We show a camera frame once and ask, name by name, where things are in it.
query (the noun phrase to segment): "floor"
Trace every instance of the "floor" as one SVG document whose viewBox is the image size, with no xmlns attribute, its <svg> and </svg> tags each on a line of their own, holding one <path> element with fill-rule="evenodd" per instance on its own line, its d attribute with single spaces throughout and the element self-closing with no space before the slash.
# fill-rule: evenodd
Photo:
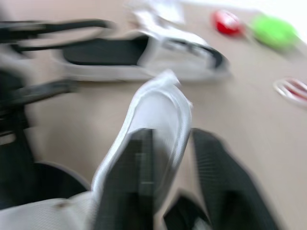
<svg viewBox="0 0 307 230">
<path fill-rule="evenodd" d="M 16 20 L 104 18 L 128 30 L 123 0 L 2 0 Z M 185 7 L 187 28 L 230 60 L 233 78 L 221 84 L 183 84 L 193 103 L 193 126 L 217 133 L 234 156 L 253 174 L 272 213 L 287 229 L 307 225 L 306 112 L 282 99 L 272 83 L 285 76 L 306 78 L 307 49 L 281 55 L 250 39 L 235 40 L 212 30 L 207 18 L 215 8 Z M 233 9 L 245 23 L 254 12 Z M 77 37 L 79 34 L 62 34 Z M 50 52 L 34 54 L 36 75 L 30 83 L 58 79 Z M 86 83 L 79 93 L 29 106 L 35 127 L 29 133 L 39 158 L 66 165 L 88 181 L 113 143 L 127 108 L 141 83 Z M 190 143 L 169 200 L 178 188 L 198 196 Z"/>
</svg>

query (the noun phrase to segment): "white sneaker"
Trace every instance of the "white sneaker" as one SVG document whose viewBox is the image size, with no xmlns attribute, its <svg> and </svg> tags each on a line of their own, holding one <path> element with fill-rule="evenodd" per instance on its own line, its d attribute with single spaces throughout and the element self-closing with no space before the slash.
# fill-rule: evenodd
<svg viewBox="0 0 307 230">
<path fill-rule="evenodd" d="M 0 210 L 0 229 L 91 229 L 104 186 L 108 186 L 108 174 L 131 134 L 143 128 L 154 129 L 155 152 L 161 159 L 154 196 L 155 210 L 159 209 L 180 165 L 191 126 L 191 104 L 176 84 L 177 78 L 168 71 L 135 93 L 122 128 L 96 171 L 91 191 L 70 199 L 49 199 Z"/>
<path fill-rule="evenodd" d="M 123 39 L 97 38 L 63 48 L 54 58 L 62 75 L 81 81 L 138 81 L 171 69 L 180 81 L 228 76 L 225 57 L 201 37 L 172 26 L 171 18 L 162 25 L 159 17 L 164 14 L 148 7 L 133 8 L 133 14 L 140 27 Z"/>
</svg>

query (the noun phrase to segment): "green object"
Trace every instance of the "green object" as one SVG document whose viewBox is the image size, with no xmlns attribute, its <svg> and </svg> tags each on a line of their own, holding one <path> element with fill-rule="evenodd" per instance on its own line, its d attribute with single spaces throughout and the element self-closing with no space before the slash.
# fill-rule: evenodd
<svg viewBox="0 0 307 230">
<path fill-rule="evenodd" d="M 275 49 L 290 47 L 297 40 L 295 28 L 275 17 L 259 16 L 252 23 L 251 29 L 257 40 Z"/>
</svg>

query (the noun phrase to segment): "red object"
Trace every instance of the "red object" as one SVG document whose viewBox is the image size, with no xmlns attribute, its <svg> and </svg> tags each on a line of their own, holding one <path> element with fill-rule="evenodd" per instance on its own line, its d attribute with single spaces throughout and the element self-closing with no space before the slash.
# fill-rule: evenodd
<svg viewBox="0 0 307 230">
<path fill-rule="evenodd" d="M 244 26 L 234 14 L 220 10 L 213 14 L 213 23 L 216 29 L 226 35 L 243 34 Z"/>
</svg>

